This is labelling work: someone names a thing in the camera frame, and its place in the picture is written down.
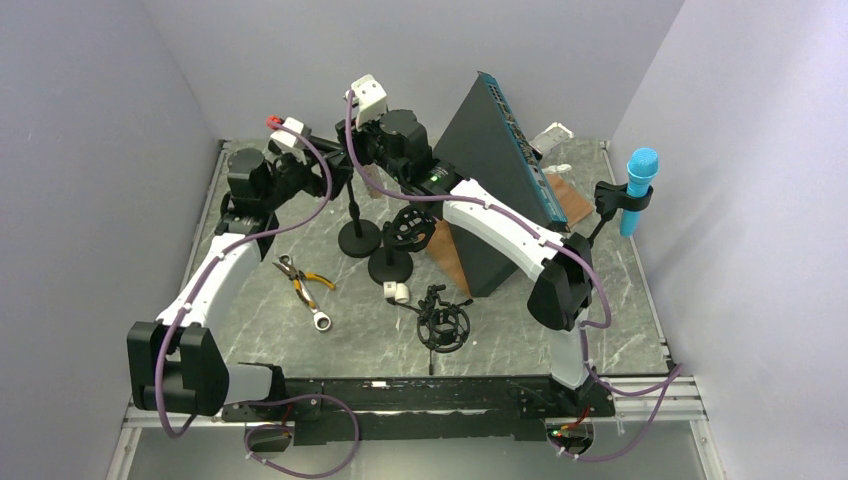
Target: floor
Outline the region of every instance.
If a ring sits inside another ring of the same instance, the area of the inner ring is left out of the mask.
[[[262,149],[266,143],[267,140],[228,142],[224,151],[229,155],[245,147]],[[571,140],[546,157],[544,166],[559,163],[572,165],[573,170],[563,174],[563,178],[587,199],[591,200],[597,181],[610,180],[600,142],[596,140]],[[226,162],[222,168],[193,268],[208,250],[219,216],[217,206],[227,189]],[[378,225],[390,220],[404,205],[385,197],[370,199],[359,178],[355,179],[354,188],[362,217]],[[280,224],[304,218],[317,203],[318,199],[299,194],[278,210]],[[382,288],[368,276],[367,259],[352,259],[339,251],[336,237],[348,220],[347,199],[342,195],[309,225],[276,237],[269,257],[235,299],[226,326],[216,333],[215,340],[226,361],[274,363],[282,365],[291,377],[427,375],[429,352],[418,341],[415,315],[382,299]],[[593,213],[575,230],[588,235],[596,222]],[[283,254],[292,255],[302,269],[338,284],[333,292],[321,285],[311,288],[322,309],[333,318],[330,331],[320,333],[313,327],[312,315],[297,299],[291,283],[268,261]],[[413,257],[415,271],[407,282],[413,300],[421,298],[427,286],[434,283],[448,285],[444,299],[464,300],[425,252]],[[593,260],[613,311],[613,326],[590,334],[592,357],[599,371],[666,373],[642,273],[631,242],[618,235],[617,220],[600,235]],[[548,373],[550,360],[544,328],[525,307],[531,289],[532,283],[518,272],[493,295],[468,307],[469,342],[455,353],[436,355],[435,374]],[[596,298],[590,317],[600,320],[601,315]]]

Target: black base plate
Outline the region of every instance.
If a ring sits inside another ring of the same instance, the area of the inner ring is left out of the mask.
[[[383,282],[405,282],[412,276],[412,255],[407,252],[393,252],[394,262],[386,261],[386,247],[380,247],[368,259],[368,275],[371,280],[382,285]]]
[[[360,220],[359,224],[362,226],[361,237],[356,236],[353,221],[347,222],[339,231],[339,248],[348,257],[365,258],[380,248],[383,241],[383,235],[374,222]]]

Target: yellow-handled pliers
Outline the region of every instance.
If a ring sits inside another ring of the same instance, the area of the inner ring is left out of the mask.
[[[294,290],[297,292],[298,298],[300,298],[304,305],[306,305],[312,312],[312,321],[315,323],[315,328],[321,332],[329,330],[332,326],[330,317],[318,308],[318,303],[315,302],[315,296],[309,292],[309,289],[306,288],[304,282],[308,280],[323,283],[330,290],[335,290],[336,284],[317,273],[304,272],[298,269],[294,266],[294,262],[292,262],[290,255],[281,256],[279,258],[279,262],[274,262],[274,266],[279,268],[280,271],[283,272],[289,280],[291,280],[292,285],[294,285]]]

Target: microphone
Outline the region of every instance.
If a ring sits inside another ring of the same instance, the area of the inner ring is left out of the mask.
[[[659,169],[660,159],[653,148],[643,147],[634,151],[630,161],[627,162],[627,175],[630,177],[630,181],[627,182],[627,194],[631,197],[644,197]],[[621,228],[619,228],[622,237],[633,235],[641,213],[622,210]]]

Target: small white object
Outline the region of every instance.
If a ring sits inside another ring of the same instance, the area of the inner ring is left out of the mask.
[[[394,298],[397,292],[397,282],[383,282],[383,298]]]
[[[571,165],[567,163],[551,165],[550,167],[545,167],[542,171],[545,173],[568,173],[571,171]]]
[[[536,138],[530,141],[530,145],[544,157],[554,147],[572,138],[574,138],[574,133],[571,130],[565,128],[561,123],[554,122],[544,132],[536,135]]]
[[[397,303],[408,303],[409,287],[405,283],[383,282],[383,298],[392,298]]]
[[[398,283],[395,292],[395,301],[398,303],[409,303],[409,287],[405,283]]]
[[[386,103],[388,95],[386,95],[382,85],[374,80],[373,75],[363,76],[350,84],[350,88],[354,92],[354,105],[359,107],[359,112],[356,114],[357,130],[362,128],[362,125],[377,120],[389,111]]]

